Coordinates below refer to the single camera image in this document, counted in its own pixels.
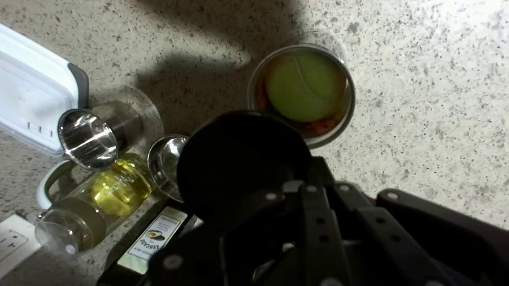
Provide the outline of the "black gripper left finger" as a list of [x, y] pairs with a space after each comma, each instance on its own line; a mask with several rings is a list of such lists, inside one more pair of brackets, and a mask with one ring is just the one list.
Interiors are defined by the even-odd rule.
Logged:
[[313, 157], [305, 168], [305, 181], [328, 189], [335, 184], [335, 176], [324, 157]]

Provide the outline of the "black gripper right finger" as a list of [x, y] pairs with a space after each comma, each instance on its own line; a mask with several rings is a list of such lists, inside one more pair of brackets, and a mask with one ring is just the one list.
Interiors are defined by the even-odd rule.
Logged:
[[335, 187], [343, 195], [349, 195], [349, 197], [359, 197], [360, 195], [360, 187], [355, 183], [338, 181], [335, 184]]

